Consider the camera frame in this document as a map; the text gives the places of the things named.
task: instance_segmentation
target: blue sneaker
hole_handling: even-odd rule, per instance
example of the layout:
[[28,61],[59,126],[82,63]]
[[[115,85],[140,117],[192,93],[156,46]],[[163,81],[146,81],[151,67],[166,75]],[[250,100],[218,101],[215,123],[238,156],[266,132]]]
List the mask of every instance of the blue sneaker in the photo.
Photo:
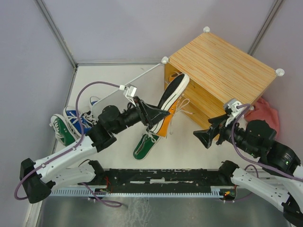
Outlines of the blue sneaker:
[[94,116],[88,106],[83,108],[82,111],[83,111],[83,114],[81,115],[81,117],[83,118],[84,123],[86,125],[88,125],[89,127],[93,127],[94,125],[97,124],[98,119],[94,118]]
[[[87,133],[91,127],[87,124],[86,120],[83,119],[82,113],[79,112],[81,124],[83,125],[84,134]],[[74,129],[75,133],[80,137],[81,136],[81,127],[77,119],[76,109],[73,106],[67,106],[63,110],[63,116],[65,117],[67,123]]]
[[99,101],[100,99],[97,97],[97,96],[92,96],[90,97],[89,99],[89,107],[90,107],[90,110],[92,109],[93,105]]

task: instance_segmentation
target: wood grain surface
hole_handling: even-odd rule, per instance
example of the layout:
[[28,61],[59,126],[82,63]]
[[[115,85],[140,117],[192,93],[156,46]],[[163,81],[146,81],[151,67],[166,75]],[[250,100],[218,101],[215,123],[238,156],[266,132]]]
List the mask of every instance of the wood grain surface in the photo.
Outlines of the wood grain surface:
[[205,102],[209,101],[204,96],[207,93],[217,99],[211,99],[215,105],[232,98],[253,104],[276,78],[274,69],[212,33],[198,36],[174,53],[169,62],[205,90],[197,92]]

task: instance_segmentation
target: pink cloth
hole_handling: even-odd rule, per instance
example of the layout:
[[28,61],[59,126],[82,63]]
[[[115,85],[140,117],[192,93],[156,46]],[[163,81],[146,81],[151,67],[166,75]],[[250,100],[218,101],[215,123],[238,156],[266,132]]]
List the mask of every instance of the pink cloth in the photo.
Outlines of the pink cloth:
[[269,103],[260,98],[254,105],[255,109],[249,111],[244,119],[248,122],[252,120],[265,120],[269,126],[276,130],[276,136],[278,136],[280,132],[280,121],[278,117],[278,111],[272,107],[270,107]]

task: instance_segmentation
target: wooden cabinet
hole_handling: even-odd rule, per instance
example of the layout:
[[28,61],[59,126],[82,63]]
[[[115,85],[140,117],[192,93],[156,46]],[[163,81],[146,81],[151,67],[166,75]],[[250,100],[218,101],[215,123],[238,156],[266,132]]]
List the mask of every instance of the wooden cabinet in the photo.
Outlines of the wooden cabinet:
[[209,118],[225,113],[224,103],[236,98],[254,104],[276,78],[274,69],[212,33],[202,33],[169,57],[165,81],[176,72],[190,77],[184,109],[204,129]]

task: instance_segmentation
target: gray wall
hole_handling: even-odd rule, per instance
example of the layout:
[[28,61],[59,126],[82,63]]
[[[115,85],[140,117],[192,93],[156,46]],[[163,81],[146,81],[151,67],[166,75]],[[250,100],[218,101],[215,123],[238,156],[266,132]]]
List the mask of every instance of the gray wall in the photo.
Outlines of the gray wall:
[[247,51],[273,0],[45,0],[78,63],[162,59],[205,26]]
[[279,141],[303,160],[303,1],[285,1],[262,40],[255,57],[274,69],[283,68],[264,97],[279,110]]
[[2,2],[0,34],[0,225],[18,227],[29,204],[13,195],[20,162],[50,154],[49,119],[63,108],[72,67],[33,0]]

